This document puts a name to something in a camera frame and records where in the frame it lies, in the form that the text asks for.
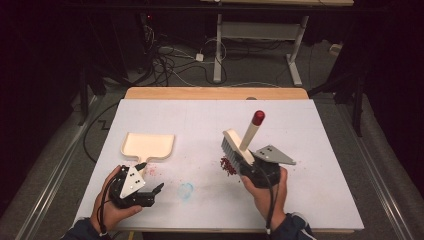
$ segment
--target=brush handle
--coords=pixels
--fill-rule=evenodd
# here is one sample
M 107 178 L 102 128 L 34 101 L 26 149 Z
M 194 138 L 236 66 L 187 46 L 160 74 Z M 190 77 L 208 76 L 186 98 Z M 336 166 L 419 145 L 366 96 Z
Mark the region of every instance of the brush handle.
M 241 151 L 246 151 L 247 147 L 249 147 L 250 142 L 252 141 L 253 137 L 255 136 L 256 132 L 259 129 L 259 126 L 261 126 L 262 121 L 265 118 L 265 113 L 261 110 L 258 110 L 253 115 L 252 121 L 249 124 L 249 127 L 247 128 L 246 133 L 244 134 L 243 140 L 241 140 L 239 149 Z

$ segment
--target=brush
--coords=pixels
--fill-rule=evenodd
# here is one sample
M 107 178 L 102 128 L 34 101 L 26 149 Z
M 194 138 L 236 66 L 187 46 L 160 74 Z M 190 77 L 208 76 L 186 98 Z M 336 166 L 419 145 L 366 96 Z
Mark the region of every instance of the brush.
M 247 176 L 257 188 L 269 188 L 280 182 L 278 163 L 266 162 L 252 154 L 249 144 L 265 118 L 263 111 L 253 115 L 243 139 L 234 129 L 223 132 L 222 149 L 237 174 Z

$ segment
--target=floor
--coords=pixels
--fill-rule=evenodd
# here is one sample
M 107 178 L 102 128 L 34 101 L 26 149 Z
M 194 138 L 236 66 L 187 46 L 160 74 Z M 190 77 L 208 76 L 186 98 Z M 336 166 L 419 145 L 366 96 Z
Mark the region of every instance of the floor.
M 213 66 L 191 63 L 198 53 L 184 45 L 161 48 L 169 78 L 163 73 L 163 62 L 156 62 L 156 72 L 140 83 L 151 86 L 226 86 L 226 87 L 294 87 L 283 54 L 289 53 L 290 42 L 227 43 L 223 62 L 225 82 L 211 82 Z M 302 45 L 296 65 L 303 88 L 310 90 L 325 83 L 336 60 L 329 54 L 329 42 Z M 205 49 L 205 61 L 213 55 Z M 129 71 L 130 81 L 140 76 Z M 75 112 L 51 138 L 25 183 L 0 220 L 0 239 L 58 239 L 72 225 L 107 137 L 115 109 L 126 89 L 110 79 L 105 80 L 105 96 L 90 95 L 90 115 L 81 119 L 79 100 Z M 313 96 L 323 125 L 365 229 L 351 234 L 316 232 L 318 239 L 418 239 L 424 234 L 424 203 L 421 195 L 400 166 L 376 123 L 372 108 L 364 96 L 362 137 L 351 127 L 352 107 L 336 105 L 331 93 Z M 113 233 L 114 239 L 260 239 L 263 234 L 176 234 Z

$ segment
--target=gray carpet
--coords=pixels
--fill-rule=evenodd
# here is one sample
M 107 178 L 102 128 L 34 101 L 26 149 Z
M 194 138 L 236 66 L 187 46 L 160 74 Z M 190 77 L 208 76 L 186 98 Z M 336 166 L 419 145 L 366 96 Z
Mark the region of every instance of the gray carpet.
M 325 82 L 336 59 L 328 54 L 329 46 L 330 44 L 327 42 L 313 47 L 302 46 L 296 62 L 305 89 L 311 89 Z M 241 53 L 229 52 L 227 61 L 224 63 L 227 81 L 223 85 L 255 82 L 249 85 L 240 85 L 240 87 L 270 87 L 264 83 L 280 87 L 293 87 L 285 61 L 281 59 L 283 53 L 290 52 L 290 47 L 289 43 L 283 43 L 274 50 L 263 50 L 249 54 L 247 57 Z M 196 53 L 184 46 L 179 46 L 179 48 L 191 56 Z M 173 59 L 180 65 L 190 61 L 181 58 Z M 208 79 L 212 79 L 211 65 L 202 66 L 206 67 Z M 183 69 L 176 68 L 174 72 L 177 73 Z M 135 71 L 130 71 L 130 74 L 131 78 L 136 78 L 138 75 Z M 199 67 L 182 71 L 178 75 L 179 77 L 173 75 L 169 79 L 169 86 L 187 86 L 187 84 L 212 86 L 206 82 L 204 70 Z M 107 80 L 106 83 L 107 94 L 104 97 L 95 98 L 91 105 L 91 121 L 118 102 L 125 94 L 125 89 L 111 84 L 112 81 Z M 365 225 L 364 230 L 352 234 L 315 233 L 316 237 L 318 239 L 419 239 L 420 236 L 423 236 L 423 200 L 385 141 L 384 134 L 375 122 L 366 98 L 362 115 L 362 138 L 358 138 L 352 133 L 351 126 L 346 120 L 349 118 L 347 115 L 350 112 L 350 106 L 336 105 L 332 100 L 332 94 L 318 94 L 314 100 Z M 15 239 L 18 236 L 25 220 L 31 214 L 31 209 L 34 208 L 38 197 L 49 182 L 52 171 L 60 163 L 64 154 L 69 152 L 69 146 L 73 142 L 74 136 L 82 129 L 77 125 L 80 119 L 78 109 L 79 106 L 76 104 L 75 113 L 52 137 L 12 204 L 3 215 L 0 221 L 0 239 Z M 112 107 L 98 119 L 106 121 L 106 128 L 113 121 L 115 109 Z M 87 132 L 86 149 L 94 159 L 97 159 L 108 133 L 107 130 L 102 130 L 102 125 L 103 123 L 95 121 Z M 82 140 L 81 137 L 77 141 L 70 156 L 66 174 L 60 181 L 60 187 L 53 192 L 52 202 L 46 206 L 45 214 L 40 215 L 41 221 L 39 225 L 35 226 L 34 233 L 31 235 L 32 239 L 58 239 L 72 225 L 95 166 L 95 163 L 84 151 Z M 366 146 L 366 154 L 361 149 L 361 144 Z M 400 236 L 396 224 L 388 217 L 387 209 L 382 204 L 382 197 L 376 191 L 378 187 L 365 164 L 364 158 L 367 157 L 372 157 L 374 160 L 384 183 L 386 183 L 387 190 L 396 200 L 396 206 L 407 224 L 408 231 L 406 232 L 411 233 L 412 236 Z M 119 233 L 115 239 L 128 239 L 129 234 L 128 232 Z M 265 236 L 263 234 L 136 233 L 134 239 L 265 239 Z

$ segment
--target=dark blue sleeve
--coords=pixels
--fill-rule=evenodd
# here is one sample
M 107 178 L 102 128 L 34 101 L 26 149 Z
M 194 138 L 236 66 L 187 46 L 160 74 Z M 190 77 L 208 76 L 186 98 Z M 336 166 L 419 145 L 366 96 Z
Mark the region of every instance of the dark blue sleeve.
M 71 229 L 69 229 L 61 240 L 107 240 L 109 235 L 100 236 L 91 225 L 89 218 L 78 220 Z
M 284 221 L 272 232 L 271 238 L 273 240 L 316 240 L 309 223 L 300 213 L 287 213 Z

